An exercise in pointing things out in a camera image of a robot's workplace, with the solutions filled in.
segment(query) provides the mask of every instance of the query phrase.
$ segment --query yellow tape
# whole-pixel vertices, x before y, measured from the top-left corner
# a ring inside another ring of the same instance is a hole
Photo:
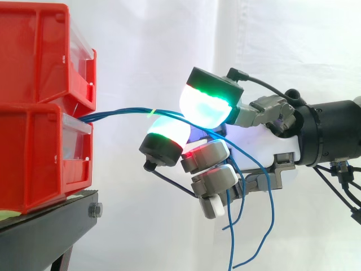
[[[5,220],[9,217],[20,216],[21,213],[15,211],[0,211],[0,221]]]
[[[150,118],[150,117],[154,114],[154,112],[156,112],[156,109],[153,109],[153,110],[148,114],[147,118]]]

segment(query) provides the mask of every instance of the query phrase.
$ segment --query robotic hand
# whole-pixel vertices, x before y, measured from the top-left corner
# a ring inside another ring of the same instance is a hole
[[[243,104],[244,90],[238,81],[255,82],[275,95]],[[296,165],[314,167],[325,180],[317,167],[321,168],[319,163],[330,162],[328,171],[338,176],[346,195],[361,207],[361,202],[348,190],[348,184],[354,183],[353,168],[347,163],[361,156],[361,97],[354,101],[308,105],[297,90],[283,94],[237,69],[231,68],[226,77],[220,78],[194,68],[180,98],[180,108],[187,120],[227,133],[227,139],[258,160],[267,169],[271,189],[281,189],[281,172],[295,169]],[[183,146],[189,134],[182,139]],[[231,201],[242,197],[242,186],[234,168],[223,162],[232,149],[220,139],[181,154],[183,148],[178,144],[169,141],[164,144],[159,135],[150,133],[140,151],[147,156],[144,167],[148,171],[158,165],[173,166],[181,156],[185,172],[196,174],[192,177],[192,188],[207,218],[224,214],[226,190],[230,190]],[[265,174],[251,160],[239,152],[233,152],[233,157],[241,171],[248,174],[246,194],[268,190]],[[361,224],[361,211],[348,206],[352,217]]]

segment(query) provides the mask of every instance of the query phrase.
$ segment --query white backdrop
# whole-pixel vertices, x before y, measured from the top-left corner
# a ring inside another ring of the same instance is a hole
[[[241,68],[281,90],[301,90],[311,104],[361,95],[358,1],[64,2],[98,52],[98,111],[179,110],[195,65],[219,75]],[[270,94],[243,87],[244,102]],[[153,120],[115,116],[95,124],[92,188],[104,213],[74,246],[70,271],[226,270],[227,218],[206,220],[196,200],[142,169],[138,147]],[[190,186],[180,167],[162,172]],[[274,231],[240,270],[361,270],[360,225],[313,170],[284,180],[274,199]],[[232,205],[234,217],[239,205]],[[252,256],[269,223],[267,194],[248,196],[235,227],[235,264]]]

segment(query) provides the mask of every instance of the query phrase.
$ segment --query metal bolt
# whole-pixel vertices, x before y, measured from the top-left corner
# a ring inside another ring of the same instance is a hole
[[[98,218],[103,214],[103,204],[102,203],[90,203],[89,205],[89,217]]]

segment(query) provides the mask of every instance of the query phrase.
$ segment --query red storage bin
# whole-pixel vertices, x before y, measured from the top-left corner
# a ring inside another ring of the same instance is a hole
[[[96,52],[54,3],[0,2],[0,103],[55,103],[95,111]]]
[[[28,213],[91,185],[93,126],[56,104],[0,104],[0,210]]]

